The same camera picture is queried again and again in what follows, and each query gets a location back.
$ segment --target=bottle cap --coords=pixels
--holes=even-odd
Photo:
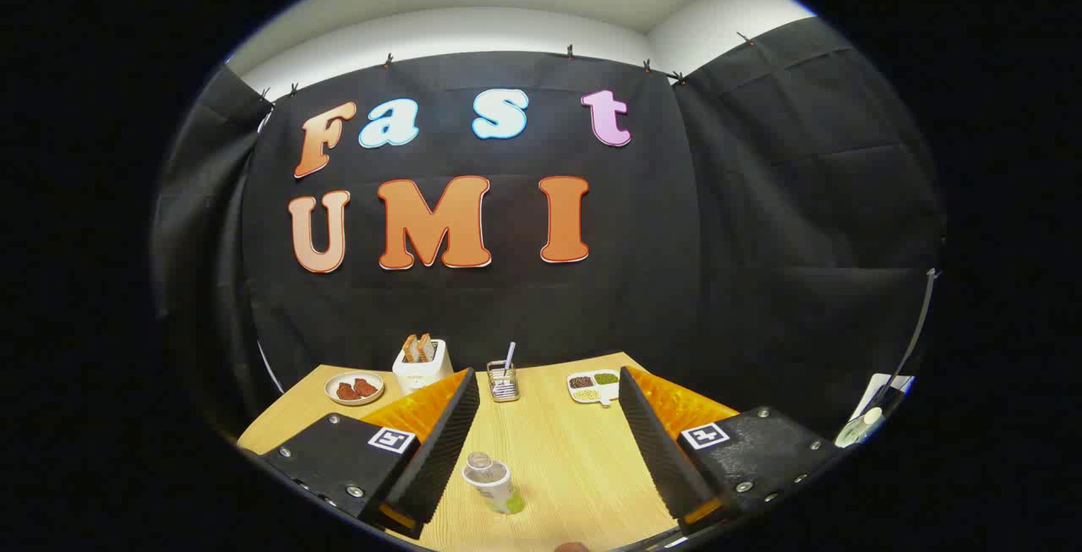
[[[485,470],[492,465],[492,460],[484,452],[471,452],[466,457],[466,464],[474,470]]]

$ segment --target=light blue letter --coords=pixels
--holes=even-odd
[[[473,129],[480,140],[513,139],[526,129],[526,114],[530,98],[522,90],[487,90],[474,98]]]
[[[371,123],[360,131],[360,146],[379,148],[387,143],[401,146],[417,137],[420,129],[413,124],[417,119],[417,102],[412,98],[392,98],[375,106],[368,113]]]

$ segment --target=straw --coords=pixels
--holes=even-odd
[[[515,355],[515,342],[511,341],[511,347],[507,349],[507,359],[505,359],[503,362],[503,368],[504,368],[504,370],[507,370],[507,369],[511,368],[511,356],[513,356],[513,355]]]

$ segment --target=letter s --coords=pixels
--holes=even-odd
[[[513,139],[526,129],[526,114],[530,98],[522,90],[487,90],[474,98],[473,131],[480,140]]]

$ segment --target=white wall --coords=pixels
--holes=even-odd
[[[270,101],[290,83],[307,87],[347,71],[449,52],[567,52],[689,75],[697,67],[778,25],[814,13],[792,0],[698,0],[649,35],[560,13],[503,8],[424,10],[380,17],[306,40],[241,76]]]
[[[815,13],[793,0],[698,0],[647,35],[651,66],[690,75],[697,67],[762,32]]]
[[[289,93],[347,71],[449,52],[567,52],[584,57],[642,64],[650,57],[641,32],[559,13],[515,9],[445,9],[403,13],[349,25],[306,40],[247,71],[241,79],[266,97]]]

